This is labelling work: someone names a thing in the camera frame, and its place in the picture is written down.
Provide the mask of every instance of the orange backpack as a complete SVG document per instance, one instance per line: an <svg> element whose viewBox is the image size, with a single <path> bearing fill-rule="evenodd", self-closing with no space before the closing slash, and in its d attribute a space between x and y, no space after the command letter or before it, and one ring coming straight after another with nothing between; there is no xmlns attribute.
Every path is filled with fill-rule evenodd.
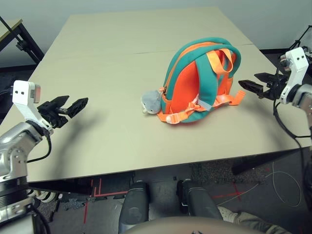
<svg viewBox="0 0 312 234"><path fill-rule="evenodd" d="M229 95L240 53L227 40L204 38L183 46L173 57L161 88L161 121L176 124L204 118L225 103L238 105L245 92Z"/></svg>

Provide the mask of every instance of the gray plush toy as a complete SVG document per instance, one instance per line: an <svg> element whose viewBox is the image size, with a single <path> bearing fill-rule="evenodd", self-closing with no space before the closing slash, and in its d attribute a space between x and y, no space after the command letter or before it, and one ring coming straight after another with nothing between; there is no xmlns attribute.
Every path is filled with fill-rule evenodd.
<svg viewBox="0 0 312 234"><path fill-rule="evenodd" d="M158 90L148 91L141 97L143 113L157 114L160 111L161 92Z"/></svg>

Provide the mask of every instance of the beige tabletop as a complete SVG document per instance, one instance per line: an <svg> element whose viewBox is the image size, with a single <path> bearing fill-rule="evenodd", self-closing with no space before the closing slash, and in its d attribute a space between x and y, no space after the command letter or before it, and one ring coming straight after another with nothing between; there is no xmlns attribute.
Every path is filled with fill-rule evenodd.
<svg viewBox="0 0 312 234"><path fill-rule="evenodd" d="M31 76L41 103L70 95L67 106L89 98L86 108L55 129L52 153L30 163L29 181L124 172L135 169L257 155L297 148L273 117L273 102L248 93L239 106L224 106L194 124L169 125L144 115L140 96L158 89L176 50L202 37L224 37L241 52L241 79L274 73L275 67L217 9L191 8L71 16ZM291 131L308 135L303 111L283 105ZM12 107L2 134L23 121ZM309 146L309 139L301 139ZM46 154L47 142L30 154Z"/></svg>
<svg viewBox="0 0 312 234"><path fill-rule="evenodd" d="M18 25L22 23L22 19L12 19L5 21L11 28L14 30ZM0 41L2 41L7 35L10 34L10 31L0 22Z"/></svg>

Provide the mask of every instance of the person's leg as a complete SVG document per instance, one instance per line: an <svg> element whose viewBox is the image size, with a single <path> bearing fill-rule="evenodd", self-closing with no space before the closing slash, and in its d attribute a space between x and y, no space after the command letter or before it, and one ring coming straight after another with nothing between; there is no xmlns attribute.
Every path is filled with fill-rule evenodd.
<svg viewBox="0 0 312 234"><path fill-rule="evenodd" d="M291 234L285 229L277 225L268 223L253 214L249 214L247 212L234 213L224 207L218 208L224 221L243 225L245 227L249 227L253 230L258 230L266 234Z"/></svg>

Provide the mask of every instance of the black cable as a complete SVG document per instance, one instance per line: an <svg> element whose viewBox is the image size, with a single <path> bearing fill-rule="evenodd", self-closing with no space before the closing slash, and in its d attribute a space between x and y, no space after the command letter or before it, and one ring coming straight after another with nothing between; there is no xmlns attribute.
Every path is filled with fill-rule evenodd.
<svg viewBox="0 0 312 234"><path fill-rule="evenodd" d="M39 210L38 210L36 207L34 207L33 205L32 205L32 209L33 209L33 211L34 211L37 215L39 215L39 217L40 217L40 219L41 219L41 221L42 221L42 223L43 223L43 225L44 225L44 227L45 227L46 234L51 234L48 221L45 219L45 217L44 217L44 216L39 212Z"/></svg>
<svg viewBox="0 0 312 234"><path fill-rule="evenodd" d="M279 80L279 69L281 67L281 64L279 64L276 68L276 73L275 73L275 76L277 77L277 81L278 81L278 85L280 86L280 80ZM275 98L279 98L279 94L275 93ZM296 140L296 138L310 138L312 137L312 135L309 135L309 136L297 136L295 134L293 134L285 125L284 123L282 122L282 120L280 119L279 117L279 114L278 114L278 111L277 111L277 107L279 106L280 102L276 104L276 99L273 101L273 115L275 116L275 119L277 121L277 123L280 125L280 127L291 137L293 138L294 140Z"/></svg>
<svg viewBox="0 0 312 234"><path fill-rule="evenodd" d="M51 138L50 138L50 135L49 134L45 134L45 137L47 138L47 141L48 141L48 145L49 145L49 150L48 150L48 153L43 156L43 157L39 157L39 158L35 158L35 159L32 159L32 160L28 160L27 163L30 163L30 162L36 162L36 161L39 161L39 160L42 160L42 159L45 159L46 157L48 157L51 153L51 150L52 150L52 143L51 143Z"/></svg>
<svg viewBox="0 0 312 234"><path fill-rule="evenodd" d="M7 94L8 92L9 92L9 91L6 90L6 89L5 89L5 90L2 90L2 91L0 92L0 96L3 95L3 94Z"/></svg>

